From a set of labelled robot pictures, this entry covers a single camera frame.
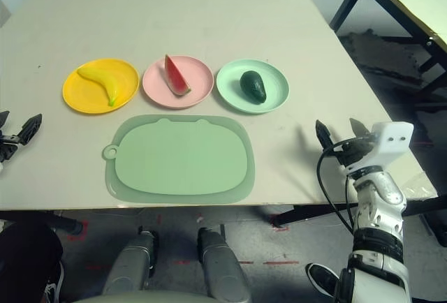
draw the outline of red tape mark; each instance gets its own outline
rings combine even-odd
[[[82,232],[79,235],[67,235],[67,239],[70,242],[84,241],[87,236],[87,228],[89,227],[88,221],[81,221],[82,223]]]
[[[85,265],[85,269],[87,270],[102,270],[102,269],[110,269],[110,265]]]
[[[190,260],[176,260],[174,261],[174,265],[189,265],[191,263]]]
[[[290,228],[288,226],[286,226],[285,228],[277,228],[275,225],[273,225],[273,219],[278,216],[278,214],[271,214],[270,215],[270,224],[272,225],[272,229],[275,232],[285,232],[285,231],[289,231]]]
[[[263,265],[279,266],[279,265],[297,265],[298,261],[266,261]]]

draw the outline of black cable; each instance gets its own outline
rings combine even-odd
[[[346,176],[346,181],[344,182],[344,199],[346,201],[346,210],[348,212],[349,221],[351,222],[351,227],[354,229],[354,220],[352,218],[351,206],[349,204],[348,187],[349,187],[349,175]]]
[[[321,163],[323,162],[323,159],[334,150],[334,148],[337,148],[339,146],[342,146],[344,144],[346,144],[347,142],[352,142],[352,141],[359,141],[359,140],[365,140],[364,137],[360,137],[360,138],[351,138],[348,140],[343,140],[343,141],[339,141],[335,144],[333,144],[332,146],[329,146],[328,148],[323,150],[323,153],[321,153],[320,158],[318,159],[318,163],[316,164],[316,178],[318,180],[318,184],[320,185],[321,191],[323,192],[324,196],[326,197],[326,200],[328,200],[330,206],[332,207],[332,209],[334,210],[335,214],[338,216],[338,218],[340,219],[340,221],[342,221],[343,225],[346,226],[346,228],[348,229],[348,231],[352,234],[353,233],[353,229],[352,227],[348,224],[348,222],[343,218],[342,214],[340,214],[340,211],[335,207],[334,203],[330,200],[328,193],[326,192],[326,189],[323,185],[323,180],[321,179]]]

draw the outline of table leg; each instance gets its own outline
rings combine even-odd
[[[358,203],[351,203],[352,207],[357,207]],[[335,204],[338,210],[345,210],[346,204]],[[410,200],[402,216],[413,216],[415,214],[424,214],[440,209],[447,209],[447,195],[440,195],[429,200]],[[272,224],[278,228],[287,223],[294,221],[303,221],[305,219],[323,216],[324,214],[333,213],[333,209],[329,204],[323,205],[294,205],[293,210],[278,214],[272,218]]]
[[[433,67],[434,65],[436,65],[438,63],[438,61],[434,58],[434,57],[430,57],[426,62],[424,62],[420,67],[419,67],[419,71],[421,73],[425,73],[426,71],[428,71],[429,69],[431,69],[431,67]]]
[[[6,221],[41,222],[51,228],[60,228],[71,235],[79,235],[82,232],[82,223],[75,219],[56,216],[50,212],[41,211],[0,211],[0,219]]]
[[[447,72],[440,75],[435,80],[431,81],[425,87],[423,87],[420,91],[415,93],[415,98],[417,100],[427,98],[434,90],[447,86]]]
[[[330,21],[329,27],[337,32],[356,3],[357,0],[343,0],[337,13],[335,13],[335,16]]]
[[[346,204],[336,204],[338,210],[345,210]],[[351,203],[351,207],[357,207],[357,203]],[[294,205],[293,210],[278,214],[272,218],[273,226],[280,228],[284,224],[293,223],[294,221],[303,221],[324,214],[330,214],[334,210],[329,204],[322,205]]]

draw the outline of toy banana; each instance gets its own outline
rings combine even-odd
[[[109,96],[109,106],[113,106],[118,97],[118,81],[115,76],[107,71],[97,68],[82,67],[78,69],[78,74],[83,78],[95,81],[102,85]]]

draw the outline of table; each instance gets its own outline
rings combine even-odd
[[[315,175],[321,153],[316,119],[336,140],[352,137],[349,117],[369,128],[389,120],[310,0],[28,0],[0,32],[0,107],[11,111],[3,131],[19,131],[31,115],[43,114],[35,138],[5,162],[0,209],[171,206],[112,197],[101,150],[128,118],[172,113],[230,117],[246,128],[256,181],[236,204],[323,204]],[[197,57],[213,72],[234,59],[270,62],[288,78],[289,99],[274,112],[247,115],[216,91],[179,111],[139,92],[124,107],[97,116],[76,113],[62,99],[67,75],[86,61],[125,59],[142,74],[165,53]],[[410,198],[436,195],[410,151],[389,171]],[[334,201],[343,201],[344,178],[335,161],[323,167],[323,178]]]
[[[425,72],[435,64],[447,70],[447,10],[444,0],[375,0],[392,15],[432,56],[421,67]],[[355,6],[357,0],[344,0],[336,12],[330,27],[337,31]],[[423,87],[416,98],[427,98],[434,90],[447,85],[447,72]],[[442,109],[445,103],[426,103],[422,108]]]

